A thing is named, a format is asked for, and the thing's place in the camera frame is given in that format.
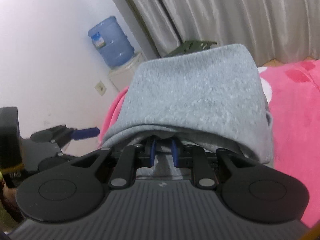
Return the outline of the person's left hand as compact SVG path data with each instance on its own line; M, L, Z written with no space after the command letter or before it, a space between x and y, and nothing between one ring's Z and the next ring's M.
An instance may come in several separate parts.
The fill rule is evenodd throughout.
M16 202L16 188L7 187L4 180L1 181L1 203L4 206L5 211L10 217L17 223L21 223L24 220L23 215Z

